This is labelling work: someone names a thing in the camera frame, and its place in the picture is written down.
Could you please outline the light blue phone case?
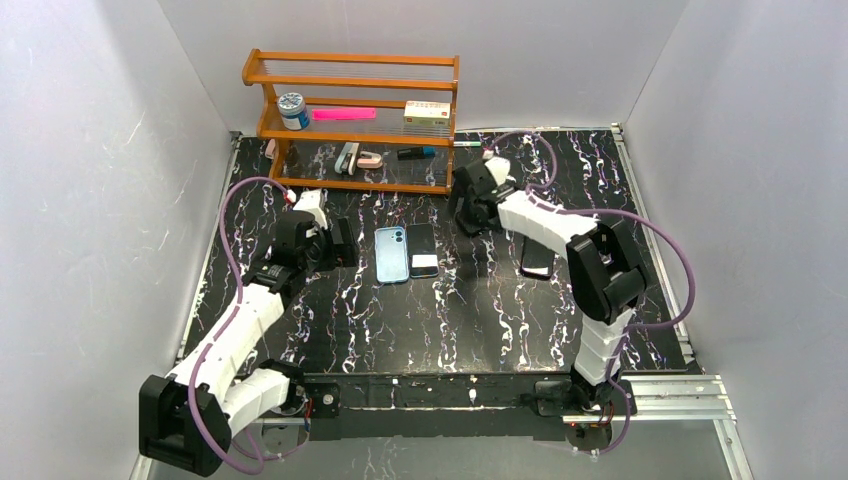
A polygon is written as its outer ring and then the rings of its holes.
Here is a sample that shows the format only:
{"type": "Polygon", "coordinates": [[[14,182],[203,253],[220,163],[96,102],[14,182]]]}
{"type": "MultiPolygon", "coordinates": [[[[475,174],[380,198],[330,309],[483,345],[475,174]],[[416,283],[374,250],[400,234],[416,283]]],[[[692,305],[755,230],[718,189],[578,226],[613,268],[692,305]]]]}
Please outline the light blue phone case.
{"type": "Polygon", "coordinates": [[[379,228],[374,234],[376,279],[379,284],[400,284],[410,278],[405,229],[379,228]]]}

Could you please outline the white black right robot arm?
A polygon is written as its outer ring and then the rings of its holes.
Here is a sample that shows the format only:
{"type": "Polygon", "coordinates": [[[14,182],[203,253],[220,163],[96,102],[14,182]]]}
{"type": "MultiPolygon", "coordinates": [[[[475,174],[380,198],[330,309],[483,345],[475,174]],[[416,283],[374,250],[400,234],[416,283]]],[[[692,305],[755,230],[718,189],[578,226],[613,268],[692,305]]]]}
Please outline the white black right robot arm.
{"type": "Polygon", "coordinates": [[[456,168],[448,209],[468,236],[511,231],[566,260],[582,315],[568,398],[580,408],[602,405],[620,368],[625,330],[648,286],[644,262],[624,221],[580,215],[520,190],[509,179],[510,167],[492,157],[456,168]]]}

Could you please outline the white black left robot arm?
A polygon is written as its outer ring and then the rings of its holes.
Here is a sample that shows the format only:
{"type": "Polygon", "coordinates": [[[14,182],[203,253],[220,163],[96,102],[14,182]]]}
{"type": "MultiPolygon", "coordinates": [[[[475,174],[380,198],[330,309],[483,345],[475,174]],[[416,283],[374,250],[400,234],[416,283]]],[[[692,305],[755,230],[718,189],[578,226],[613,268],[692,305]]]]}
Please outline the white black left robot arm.
{"type": "Polygon", "coordinates": [[[235,435],[285,405],[301,370],[269,360],[245,379],[237,375],[264,334],[280,320],[316,272],[353,267],[359,252],[350,222],[316,210],[286,212],[270,246],[239,274],[240,286],[222,317],[195,349],[139,391],[139,452],[208,477],[224,464],[235,435]]]}

